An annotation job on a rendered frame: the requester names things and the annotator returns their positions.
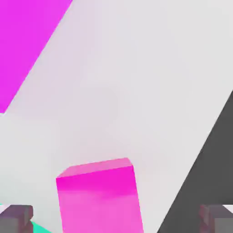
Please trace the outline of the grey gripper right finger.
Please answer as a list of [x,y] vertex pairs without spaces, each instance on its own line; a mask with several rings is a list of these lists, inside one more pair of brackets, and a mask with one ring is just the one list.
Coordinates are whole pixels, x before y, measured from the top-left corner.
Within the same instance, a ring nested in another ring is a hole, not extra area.
[[233,233],[233,212],[224,205],[201,205],[199,233]]

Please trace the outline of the small pink cube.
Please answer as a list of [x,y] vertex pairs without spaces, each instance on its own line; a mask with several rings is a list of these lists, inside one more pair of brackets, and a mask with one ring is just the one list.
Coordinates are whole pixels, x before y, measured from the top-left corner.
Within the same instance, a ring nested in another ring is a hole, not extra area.
[[56,186],[63,233],[144,233],[128,158],[71,166]]

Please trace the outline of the large magenta box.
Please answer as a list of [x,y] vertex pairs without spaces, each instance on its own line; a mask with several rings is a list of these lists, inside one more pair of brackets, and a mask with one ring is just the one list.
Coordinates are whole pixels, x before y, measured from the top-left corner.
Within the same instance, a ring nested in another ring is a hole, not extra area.
[[73,0],[0,0],[0,114],[5,113]]

